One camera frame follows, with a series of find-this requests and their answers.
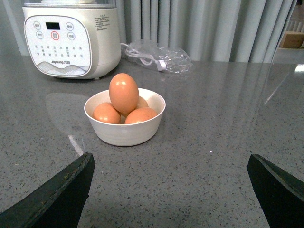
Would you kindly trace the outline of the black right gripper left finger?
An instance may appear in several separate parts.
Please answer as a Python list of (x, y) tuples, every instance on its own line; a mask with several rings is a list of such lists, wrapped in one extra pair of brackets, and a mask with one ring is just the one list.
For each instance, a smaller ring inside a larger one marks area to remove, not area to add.
[(85, 153), (2, 212), (2, 228), (76, 228), (89, 195), (94, 157)]

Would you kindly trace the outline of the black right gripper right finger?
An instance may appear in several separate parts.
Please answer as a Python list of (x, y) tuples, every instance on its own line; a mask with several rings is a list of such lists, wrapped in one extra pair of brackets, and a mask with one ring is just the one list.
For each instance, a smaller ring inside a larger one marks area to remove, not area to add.
[(304, 182), (258, 154), (250, 155), (247, 172), (271, 228), (304, 226)]

